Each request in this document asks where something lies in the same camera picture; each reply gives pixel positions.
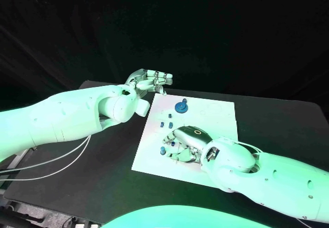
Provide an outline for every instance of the robotic hand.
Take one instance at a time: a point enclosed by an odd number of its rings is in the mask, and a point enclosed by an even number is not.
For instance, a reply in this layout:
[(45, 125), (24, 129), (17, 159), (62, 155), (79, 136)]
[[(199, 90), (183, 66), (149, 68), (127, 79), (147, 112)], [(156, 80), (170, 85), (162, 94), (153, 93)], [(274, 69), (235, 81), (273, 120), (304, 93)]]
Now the robotic hand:
[(173, 75), (137, 70), (125, 85), (107, 85), (59, 93), (35, 105), (0, 112), (0, 161), (22, 150), (81, 139), (130, 120), (134, 112), (146, 116), (147, 91), (164, 94)]
[(329, 172), (225, 137), (212, 139), (193, 126), (177, 128), (163, 143), (173, 140), (183, 150), (167, 157), (201, 163), (222, 191), (244, 194), (255, 203), (294, 218), (329, 223)]

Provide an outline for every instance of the small blue block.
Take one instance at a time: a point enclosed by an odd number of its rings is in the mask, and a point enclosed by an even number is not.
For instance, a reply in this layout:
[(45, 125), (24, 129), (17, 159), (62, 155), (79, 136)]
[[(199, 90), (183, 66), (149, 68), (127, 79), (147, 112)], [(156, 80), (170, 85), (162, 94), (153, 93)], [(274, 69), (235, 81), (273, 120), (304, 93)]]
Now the small blue block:
[(162, 146), (162, 149), (160, 149), (160, 154), (164, 155), (166, 154), (166, 148)]

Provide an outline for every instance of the white paper mat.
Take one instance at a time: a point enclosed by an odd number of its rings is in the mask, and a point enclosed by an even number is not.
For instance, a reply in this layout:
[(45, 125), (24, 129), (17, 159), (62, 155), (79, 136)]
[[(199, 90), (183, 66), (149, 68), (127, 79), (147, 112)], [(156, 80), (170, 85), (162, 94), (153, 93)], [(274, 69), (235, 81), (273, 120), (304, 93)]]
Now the white paper mat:
[[(182, 102), (183, 98), (188, 99), (189, 110), (179, 114), (175, 111), (175, 104)], [(160, 154), (162, 146), (167, 153), (182, 149), (177, 141), (175, 146), (162, 143), (167, 134), (182, 126), (199, 127), (214, 139), (222, 135), (238, 140), (234, 102), (156, 94), (131, 170), (216, 187), (208, 174), (201, 170), (201, 164), (177, 162)]]

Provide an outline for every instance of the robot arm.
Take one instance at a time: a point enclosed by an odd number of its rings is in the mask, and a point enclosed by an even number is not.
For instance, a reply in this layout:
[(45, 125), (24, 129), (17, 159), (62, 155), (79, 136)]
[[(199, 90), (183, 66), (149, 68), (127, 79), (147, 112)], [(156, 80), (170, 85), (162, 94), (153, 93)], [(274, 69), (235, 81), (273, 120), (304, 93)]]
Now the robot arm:
[(257, 148), (251, 153), (239, 142), (225, 137), (212, 139), (192, 126), (177, 128), (163, 143), (173, 140), (183, 150), (167, 157), (201, 163), (202, 171), (222, 191), (244, 194), (255, 203), (294, 218), (329, 223), (329, 172)]
[(172, 74), (137, 70), (125, 85), (107, 85), (59, 93), (35, 105), (0, 112), (0, 161), (26, 148), (81, 139), (130, 120), (134, 112), (146, 116), (147, 91), (164, 94)]

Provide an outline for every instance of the black table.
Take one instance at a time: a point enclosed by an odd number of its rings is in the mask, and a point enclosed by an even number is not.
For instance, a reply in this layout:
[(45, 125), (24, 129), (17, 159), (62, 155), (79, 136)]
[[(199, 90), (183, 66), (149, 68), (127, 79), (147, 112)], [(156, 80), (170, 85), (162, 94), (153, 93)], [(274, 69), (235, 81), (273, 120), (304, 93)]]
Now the black table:
[[(105, 85), (110, 84), (87, 81), (81, 88)], [(316, 104), (173, 89), (166, 91), (172, 95), (234, 102), (239, 141), (329, 170), (329, 125)], [(150, 103), (153, 96), (154, 93), (149, 93), (144, 97)], [(294, 218), (238, 193), (229, 194), (131, 171), (146, 120), (134, 114), (127, 123), (92, 135), (84, 155), (71, 167), (45, 179), (14, 181), (4, 197), (100, 223), (150, 206), (189, 205), (224, 211), (270, 227), (304, 227)], [(82, 140), (39, 146), (26, 166), (61, 156)], [(78, 153), (22, 171), (16, 178), (33, 178), (55, 172)], [(322, 223), (306, 223), (315, 228), (329, 227)]]

